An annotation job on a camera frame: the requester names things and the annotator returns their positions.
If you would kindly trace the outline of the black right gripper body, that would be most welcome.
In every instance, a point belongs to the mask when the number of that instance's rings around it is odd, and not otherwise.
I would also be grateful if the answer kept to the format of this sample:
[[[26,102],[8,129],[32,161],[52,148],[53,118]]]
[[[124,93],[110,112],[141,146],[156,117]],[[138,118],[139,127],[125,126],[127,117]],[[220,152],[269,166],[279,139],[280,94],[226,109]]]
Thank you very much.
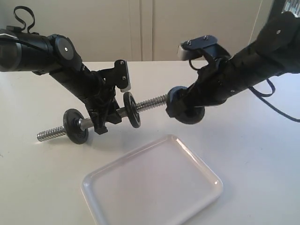
[[[197,80],[178,94],[178,107],[181,107],[182,112],[197,107],[221,105],[232,97],[228,82],[225,81],[225,71],[230,66],[230,60],[218,58],[197,70]]]

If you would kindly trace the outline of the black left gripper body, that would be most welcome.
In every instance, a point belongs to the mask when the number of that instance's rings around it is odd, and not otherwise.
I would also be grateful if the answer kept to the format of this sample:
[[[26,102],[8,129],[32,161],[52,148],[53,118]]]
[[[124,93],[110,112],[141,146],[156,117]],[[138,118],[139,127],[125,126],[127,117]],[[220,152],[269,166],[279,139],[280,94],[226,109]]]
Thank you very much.
[[[106,123],[119,124],[122,118],[117,112],[120,109],[116,101],[117,80],[111,70],[91,71],[92,94],[85,100],[85,107],[91,118],[94,131],[102,135],[108,132]]]

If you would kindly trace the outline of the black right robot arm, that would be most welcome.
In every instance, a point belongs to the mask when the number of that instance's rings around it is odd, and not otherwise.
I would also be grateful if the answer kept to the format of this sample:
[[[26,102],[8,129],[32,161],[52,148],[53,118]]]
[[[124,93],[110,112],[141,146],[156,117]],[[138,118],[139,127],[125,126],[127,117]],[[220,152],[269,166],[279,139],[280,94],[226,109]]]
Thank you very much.
[[[183,42],[183,60],[204,57],[208,65],[197,70],[197,80],[180,91],[174,106],[181,112],[220,105],[228,98],[270,77],[300,71],[300,20],[284,12],[265,24],[256,40],[230,56],[207,35]]]

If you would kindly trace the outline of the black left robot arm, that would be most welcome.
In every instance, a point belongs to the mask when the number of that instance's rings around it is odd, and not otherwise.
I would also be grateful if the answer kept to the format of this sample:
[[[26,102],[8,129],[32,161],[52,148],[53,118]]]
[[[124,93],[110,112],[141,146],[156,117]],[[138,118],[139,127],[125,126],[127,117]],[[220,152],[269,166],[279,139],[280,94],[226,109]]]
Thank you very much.
[[[122,121],[117,112],[115,89],[123,90],[129,84],[125,60],[115,61],[112,68],[90,71],[65,36],[46,37],[1,29],[0,70],[49,74],[84,103],[100,135],[107,132],[107,122],[118,124]]]

